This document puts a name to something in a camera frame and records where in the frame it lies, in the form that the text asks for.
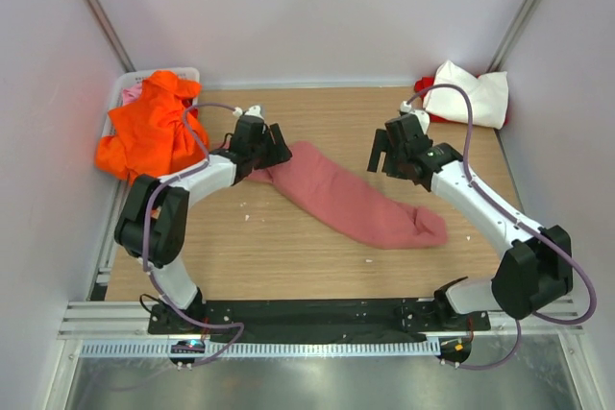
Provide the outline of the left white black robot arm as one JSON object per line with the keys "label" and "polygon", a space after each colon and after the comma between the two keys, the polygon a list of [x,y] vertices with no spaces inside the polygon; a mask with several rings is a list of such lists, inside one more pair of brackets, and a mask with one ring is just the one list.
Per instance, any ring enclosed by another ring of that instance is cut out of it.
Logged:
{"label": "left white black robot arm", "polygon": [[205,304],[182,259],[188,212],[253,172],[291,158],[279,125],[268,125],[259,115],[243,114],[226,146],[206,151],[202,160],[177,173],[138,176],[120,213],[114,240],[141,262],[164,304],[197,320]]}

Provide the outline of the pink t shirt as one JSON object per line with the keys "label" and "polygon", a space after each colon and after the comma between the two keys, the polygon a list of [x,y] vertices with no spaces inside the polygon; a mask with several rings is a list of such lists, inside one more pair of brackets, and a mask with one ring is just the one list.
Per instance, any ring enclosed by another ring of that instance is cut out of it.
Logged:
{"label": "pink t shirt", "polygon": [[308,141],[293,143],[290,151],[289,161],[247,179],[272,185],[318,221],[369,247],[407,250],[448,242],[445,220],[434,211],[386,197]]}

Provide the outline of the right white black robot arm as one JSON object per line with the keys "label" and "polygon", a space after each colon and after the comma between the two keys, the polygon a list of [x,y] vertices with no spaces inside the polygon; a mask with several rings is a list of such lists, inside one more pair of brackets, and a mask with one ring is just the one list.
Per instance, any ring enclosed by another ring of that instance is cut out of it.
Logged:
{"label": "right white black robot arm", "polygon": [[499,310],[523,320],[569,294],[573,268],[561,256],[570,235],[528,219],[494,193],[448,143],[434,143],[414,114],[387,121],[376,130],[367,169],[409,180],[451,204],[491,244],[500,264],[488,279],[454,280],[435,292],[450,313]]}

